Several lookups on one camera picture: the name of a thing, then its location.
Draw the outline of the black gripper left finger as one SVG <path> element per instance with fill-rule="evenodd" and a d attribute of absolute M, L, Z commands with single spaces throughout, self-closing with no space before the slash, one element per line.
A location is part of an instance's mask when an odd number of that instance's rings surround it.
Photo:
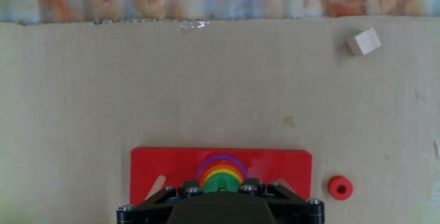
<path fill-rule="evenodd" d="M 138 205 L 128 204 L 118 207 L 116 210 L 117 224 L 146 223 L 151 218 L 169 217 L 179 202 L 203 193 L 204 189 L 195 179 L 184 181 L 178 188 L 167 186 Z"/>

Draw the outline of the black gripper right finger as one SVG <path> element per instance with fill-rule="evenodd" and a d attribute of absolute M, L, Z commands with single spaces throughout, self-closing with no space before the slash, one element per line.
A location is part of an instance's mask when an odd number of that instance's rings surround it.
<path fill-rule="evenodd" d="M 257 213 L 273 217 L 276 223 L 325 224 L 323 201 L 303 199 L 279 182 L 265 185 L 257 178 L 247 178 L 237 192 L 261 201 L 265 210 Z"/>

